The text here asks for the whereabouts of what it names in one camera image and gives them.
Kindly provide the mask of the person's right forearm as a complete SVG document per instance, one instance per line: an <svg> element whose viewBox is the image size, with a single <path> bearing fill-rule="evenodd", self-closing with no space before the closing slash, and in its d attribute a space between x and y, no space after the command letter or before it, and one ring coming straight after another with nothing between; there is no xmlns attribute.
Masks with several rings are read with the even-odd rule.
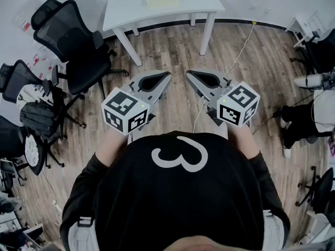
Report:
<svg viewBox="0 0 335 251"><path fill-rule="evenodd" d="M255 158L260 149L258 148L250 128L245 124L242 127L227 125L228 140L245 155L247 159Z"/></svg>

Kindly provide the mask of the large black office chair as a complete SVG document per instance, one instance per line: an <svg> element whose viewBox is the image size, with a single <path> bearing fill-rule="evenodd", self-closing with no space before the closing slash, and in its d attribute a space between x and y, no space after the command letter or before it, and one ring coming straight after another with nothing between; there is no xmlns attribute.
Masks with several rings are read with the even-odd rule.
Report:
<svg viewBox="0 0 335 251"><path fill-rule="evenodd" d="M111 67L110 57L116 52L104 42L99 31L87 28L74 0L45 1L33 14L31 26L34 40L65 63L66 74L58 76L67 80L70 94L85 93L98 84L103 95L102 78L106 74L129 75L127 70Z"/></svg>

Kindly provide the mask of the round white patterned cushion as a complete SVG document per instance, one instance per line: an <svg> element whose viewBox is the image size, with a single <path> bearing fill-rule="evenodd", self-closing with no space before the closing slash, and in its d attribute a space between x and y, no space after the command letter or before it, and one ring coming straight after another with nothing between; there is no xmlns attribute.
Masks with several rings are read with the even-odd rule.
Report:
<svg viewBox="0 0 335 251"><path fill-rule="evenodd" d="M36 167L39 163L39 150L33 135L26 137L25 158L31 167Z"/></svg>

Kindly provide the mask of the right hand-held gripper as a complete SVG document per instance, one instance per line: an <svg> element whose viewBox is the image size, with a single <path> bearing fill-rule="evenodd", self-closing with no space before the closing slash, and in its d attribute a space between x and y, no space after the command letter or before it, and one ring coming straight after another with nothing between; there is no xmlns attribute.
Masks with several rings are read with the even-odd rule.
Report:
<svg viewBox="0 0 335 251"><path fill-rule="evenodd" d="M225 122L241 127L258 109L260 95L245 82L226 79L220 71L188 70L186 78L195 92L208 101L207 114L218 126Z"/></svg>

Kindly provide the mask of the white power strip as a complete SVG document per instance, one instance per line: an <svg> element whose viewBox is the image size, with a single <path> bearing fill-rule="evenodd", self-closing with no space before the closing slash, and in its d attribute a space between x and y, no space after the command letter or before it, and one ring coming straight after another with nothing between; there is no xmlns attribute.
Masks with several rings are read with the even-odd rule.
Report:
<svg viewBox="0 0 335 251"><path fill-rule="evenodd" d="M63 208L58 203L55 195L49 195L48 199L49 199L50 204L53 205L56 209L56 221L52 220L52 222L55 225L60 226L61 225L61 220L62 220Z"/></svg>

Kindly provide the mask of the person's black printed shirt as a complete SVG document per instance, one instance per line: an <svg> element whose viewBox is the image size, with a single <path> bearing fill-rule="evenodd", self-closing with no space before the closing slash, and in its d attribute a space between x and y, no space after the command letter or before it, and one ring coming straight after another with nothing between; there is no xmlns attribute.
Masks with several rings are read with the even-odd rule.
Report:
<svg viewBox="0 0 335 251"><path fill-rule="evenodd" d="M99 251L158 251L190 236L260 250L267 210L288 237L290 221L261 152L247 159L219 135L173 131L127 144L110 167L94 154L74 182L60 234L70 251L89 218Z"/></svg>

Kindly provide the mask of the person's left forearm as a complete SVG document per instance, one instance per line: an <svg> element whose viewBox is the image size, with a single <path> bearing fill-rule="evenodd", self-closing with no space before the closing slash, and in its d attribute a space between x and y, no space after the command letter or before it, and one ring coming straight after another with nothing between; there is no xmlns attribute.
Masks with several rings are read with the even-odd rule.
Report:
<svg viewBox="0 0 335 251"><path fill-rule="evenodd" d="M128 135L109 129L95 152L97 159L106 167L110 167L121 150L128 144L128 138Z"/></svg>

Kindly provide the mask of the white device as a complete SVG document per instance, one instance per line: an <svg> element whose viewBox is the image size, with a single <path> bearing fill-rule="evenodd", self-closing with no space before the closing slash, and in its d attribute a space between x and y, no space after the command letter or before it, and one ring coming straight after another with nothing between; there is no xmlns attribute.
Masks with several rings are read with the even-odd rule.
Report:
<svg viewBox="0 0 335 251"><path fill-rule="evenodd" d="M322 85L322 75L313 74L296 77L293 79L293 82L300 88L319 88Z"/></svg>

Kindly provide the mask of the small white table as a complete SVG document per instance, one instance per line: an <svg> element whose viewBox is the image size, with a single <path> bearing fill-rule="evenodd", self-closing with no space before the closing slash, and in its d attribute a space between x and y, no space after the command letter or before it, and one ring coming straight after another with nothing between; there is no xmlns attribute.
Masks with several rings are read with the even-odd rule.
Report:
<svg viewBox="0 0 335 251"><path fill-rule="evenodd" d="M291 32L296 38L297 42L294 48L305 48L305 43L313 42L316 38L320 38L318 31L313 31L310 25L301 17L294 17L293 20L286 27L285 32Z"/></svg>

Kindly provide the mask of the black backpack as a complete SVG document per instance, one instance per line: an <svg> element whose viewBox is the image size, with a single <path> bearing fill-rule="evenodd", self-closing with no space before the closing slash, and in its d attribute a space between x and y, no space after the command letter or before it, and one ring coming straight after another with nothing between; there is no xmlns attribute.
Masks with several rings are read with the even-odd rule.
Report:
<svg viewBox="0 0 335 251"><path fill-rule="evenodd" d="M57 129L58 116L46 102L28 102L20 110L20 121L36 134L50 138Z"/></svg>

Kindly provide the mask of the black mesh office chair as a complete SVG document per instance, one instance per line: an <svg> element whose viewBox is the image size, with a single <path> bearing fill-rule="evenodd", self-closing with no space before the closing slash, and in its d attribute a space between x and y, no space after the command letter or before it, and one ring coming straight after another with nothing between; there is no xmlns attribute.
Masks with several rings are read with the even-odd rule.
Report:
<svg viewBox="0 0 335 251"><path fill-rule="evenodd" d="M84 95L78 94L68 103L65 103L67 94L58 87L59 74L58 67L54 66L51 79L39 79L22 60L17 60L14 65L3 64L0 67L0 93L5 101L16 104L19 108L19 118L20 110L28 102L43 101L53 107L55 114L58 116L57 129L50 138L44 138L37 134L42 139L67 140L67 136L63 132L65 119L81 128L86 128L86 124L79 123L68 114L69 108L78 99L84 99Z"/></svg>

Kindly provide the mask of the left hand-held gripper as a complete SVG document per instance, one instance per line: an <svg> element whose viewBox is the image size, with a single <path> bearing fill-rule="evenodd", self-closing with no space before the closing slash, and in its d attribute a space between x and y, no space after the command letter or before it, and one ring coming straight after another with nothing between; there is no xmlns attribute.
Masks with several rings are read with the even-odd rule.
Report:
<svg viewBox="0 0 335 251"><path fill-rule="evenodd" d="M137 74L121 88L114 88L102 103L104 122L122 135L141 130L155 115L155 103L171 81L168 71Z"/></svg>

